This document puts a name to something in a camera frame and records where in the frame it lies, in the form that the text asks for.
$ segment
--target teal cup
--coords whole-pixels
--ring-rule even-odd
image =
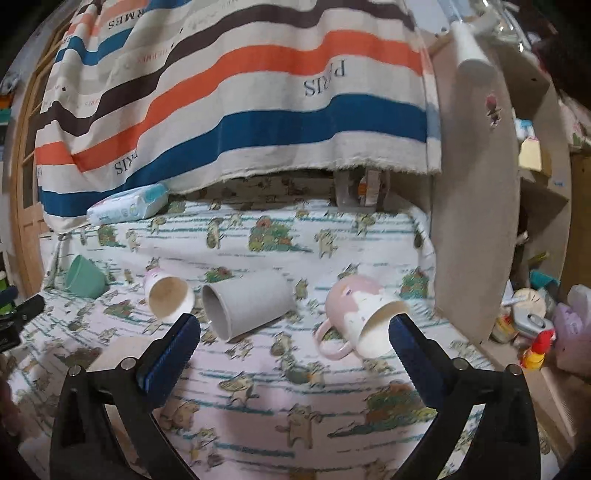
[[[66,290],[76,297],[97,299],[108,289],[105,274],[93,262],[78,255],[66,274]]]

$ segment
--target pink and white mug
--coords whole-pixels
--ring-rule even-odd
[[[350,275],[334,284],[324,308],[328,319],[316,330],[314,340],[319,352],[329,360],[340,360],[353,350],[361,358],[386,355],[392,351],[388,336],[390,319],[408,313],[406,303],[363,275]],[[331,327],[346,340],[334,352],[327,351],[322,342]]]

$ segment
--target blue and white package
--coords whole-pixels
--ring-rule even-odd
[[[156,215],[168,203],[168,188],[162,183],[114,193],[88,209],[92,225],[135,222]]]

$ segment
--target orange stripe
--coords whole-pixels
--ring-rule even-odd
[[[35,149],[37,164],[75,163],[82,172],[102,167],[132,151],[136,148],[140,135],[176,110],[210,95],[229,77],[251,72],[286,72],[311,76],[325,70],[328,61],[338,55],[359,55],[383,63],[406,66],[419,76],[423,71],[420,52],[410,49],[407,43],[382,40],[353,30],[328,32],[322,45],[315,50],[301,51],[275,45],[242,47],[222,55],[208,70],[183,80],[156,97],[140,123],[72,155],[71,159],[58,160],[54,147],[50,150],[51,154],[46,153],[46,148],[55,144],[42,145]]]
[[[95,37],[99,34],[100,29],[103,25],[109,23],[109,21],[113,20],[114,18],[120,16],[121,14],[127,13],[132,10],[143,9],[148,5],[149,0],[121,0],[120,2],[116,3],[110,8],[107,8],[103,12],[100,13],[98,21],[95,24],[96,14],[94,13],[84,13],[82,15],[82,19],[70,25],[68,28],[68,35],[74,33],[76,27],[80,24],[87,25],[88,27],[92,27],[92,32],[90,33],[91,37]]]

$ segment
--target wall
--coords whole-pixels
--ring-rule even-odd
[[[14,142],[17,138],[16,124],[21,112],[24,93],[31,78],[35,65],[41,57],[41,53],[47,42],[51,40],[53,31],[80,5],[80,0],[65,0],[61,5],[37,27],[33,35],[24,44],[21,51],[11,64],[10,72],[18,72],[21,75],[21,83],[17,89],[12,104],[11,119],[8,125],[8,132],[4,144],[2,168],[2,190],[0,192],[0,238],[5,252],[6,268],[9,279],[16,285],[19,291],[21,278],[18,272],[18,265],[15,257],[14,244],[12,242],[12,228],[10,222],[10,182],[11,182],[11,160],[14,149]]]

